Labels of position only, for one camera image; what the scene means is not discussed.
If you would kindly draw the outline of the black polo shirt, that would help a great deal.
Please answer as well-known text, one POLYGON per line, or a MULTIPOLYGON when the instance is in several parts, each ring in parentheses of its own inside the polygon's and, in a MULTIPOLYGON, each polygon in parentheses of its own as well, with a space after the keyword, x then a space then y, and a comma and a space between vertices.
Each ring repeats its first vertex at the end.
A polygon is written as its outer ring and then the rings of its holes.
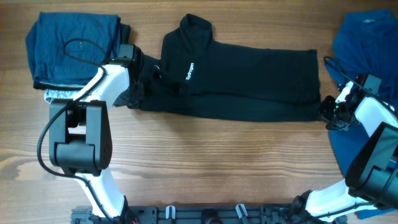
POLYGON ((315 121, 320 106, 316 50, 224 44, 212 24, 185 15, 165 35, 160 58, 143 55, 131 109, 238 121, 315 121))

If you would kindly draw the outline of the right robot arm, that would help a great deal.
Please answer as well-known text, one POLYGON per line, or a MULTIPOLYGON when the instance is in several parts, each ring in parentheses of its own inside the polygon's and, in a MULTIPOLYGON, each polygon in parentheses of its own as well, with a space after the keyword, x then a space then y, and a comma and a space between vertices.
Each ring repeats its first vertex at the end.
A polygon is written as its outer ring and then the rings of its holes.
POLYGON ((397 208, 397 116, 377 95, 381 79, 370 73, 349 80, 339 97, 327 96, 318 110, 330 131, 364 127, 369 139, 345 179, 323 190, 295 197, 289 223, 326 223, 360 210, 397 208))

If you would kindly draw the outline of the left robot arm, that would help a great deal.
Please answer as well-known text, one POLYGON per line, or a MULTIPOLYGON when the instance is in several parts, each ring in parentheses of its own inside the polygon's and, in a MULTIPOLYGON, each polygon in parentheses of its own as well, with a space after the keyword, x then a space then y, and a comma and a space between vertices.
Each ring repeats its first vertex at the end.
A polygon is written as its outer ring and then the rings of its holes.
POLYGON ((116 58, 72 98, 50 105, 49 157, 62 175, 75 179, 91 203, 87 223, 138 223, 109 169, 113 153, 108 111, 123 93, 136 90, 142 52, 122 44, 116 58))

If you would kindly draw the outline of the blue polo shirt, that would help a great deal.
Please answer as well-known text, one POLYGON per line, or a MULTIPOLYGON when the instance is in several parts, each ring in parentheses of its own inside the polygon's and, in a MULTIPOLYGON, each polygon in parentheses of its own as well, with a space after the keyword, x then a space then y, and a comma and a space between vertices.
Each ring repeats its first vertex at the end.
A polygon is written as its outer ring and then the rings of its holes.
MULTIPOLYGON (((335 40, 336 60, 326 69, 339 88, 362 74, 381 79, 376 94, 397 109, 397 19, 388 9, 352 12, 345 16, 335 40)), ((351 124, 347 131, 329 131, 338 165, 347 171, 369 139, 363 125, 351 124)))

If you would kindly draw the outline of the folded light grey garment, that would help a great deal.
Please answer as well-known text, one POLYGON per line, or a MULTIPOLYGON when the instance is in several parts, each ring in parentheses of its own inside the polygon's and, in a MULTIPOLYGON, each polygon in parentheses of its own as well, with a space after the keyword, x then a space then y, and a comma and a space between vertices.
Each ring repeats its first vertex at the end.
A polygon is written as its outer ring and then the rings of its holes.
POLYGON ((44 91, 44 100, 51 104, 55 99, 70 99, 78 93, 79 90, 50 90, 47 89, 44 91))

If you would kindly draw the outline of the right grey rail clip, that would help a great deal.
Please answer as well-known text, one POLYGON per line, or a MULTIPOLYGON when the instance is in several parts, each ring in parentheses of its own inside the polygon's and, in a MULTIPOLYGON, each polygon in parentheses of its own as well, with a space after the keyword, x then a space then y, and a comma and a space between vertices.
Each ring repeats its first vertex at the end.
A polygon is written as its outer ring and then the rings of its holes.
POLYGON ((248 213, 244 204, 237 204, 235 207, 236 213, 238 214, 238 218, 242 221, 243 224, 249 224, 248 222, 248 213))

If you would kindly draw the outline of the grey rail clip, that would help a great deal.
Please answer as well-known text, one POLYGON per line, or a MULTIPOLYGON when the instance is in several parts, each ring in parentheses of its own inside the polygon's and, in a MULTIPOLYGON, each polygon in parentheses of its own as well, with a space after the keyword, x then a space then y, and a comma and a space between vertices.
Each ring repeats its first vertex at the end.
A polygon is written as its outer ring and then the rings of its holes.
POLYGON ((165 208, 165 219, 174 220, 176 218, 176 208, 173 205, 169 205, 165 208))
POLYGON ((244 204, 237 204, 235 207, 236 213, 238 214, 238 218, 242 221, 243 224, 249 224, 248 222, 248 213, 244 204))

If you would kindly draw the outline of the left grey rail clip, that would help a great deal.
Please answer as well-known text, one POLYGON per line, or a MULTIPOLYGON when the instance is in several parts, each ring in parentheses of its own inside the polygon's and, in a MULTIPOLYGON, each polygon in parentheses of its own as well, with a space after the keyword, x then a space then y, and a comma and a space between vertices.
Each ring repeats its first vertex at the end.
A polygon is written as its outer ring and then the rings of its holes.
POLYGON ((176 218, 176 208, 173 205, 169 205, 165 208, 165 219, 174 220, 176 218))

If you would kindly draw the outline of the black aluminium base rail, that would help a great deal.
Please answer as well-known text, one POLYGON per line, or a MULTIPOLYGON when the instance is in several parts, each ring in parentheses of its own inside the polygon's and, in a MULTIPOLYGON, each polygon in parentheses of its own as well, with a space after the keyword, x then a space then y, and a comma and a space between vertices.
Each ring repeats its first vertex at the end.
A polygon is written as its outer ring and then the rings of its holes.
MULTIPOLYGON (((156 206, 130 206, 124 218, 117 217, 116 223, 142 224, 200 224, 210 217, 219 218, 222 223, 242 223, 236 213, 236 206, 215 207, 175 207, 176 218, 165 219, 165 208, 156 206)), ((321 223, 321 220, 310 218, 304 213, 294 214, 289 204, 265 204, 261 206, 247 206, 249 223, 283 224, 283 223, 321 223)))

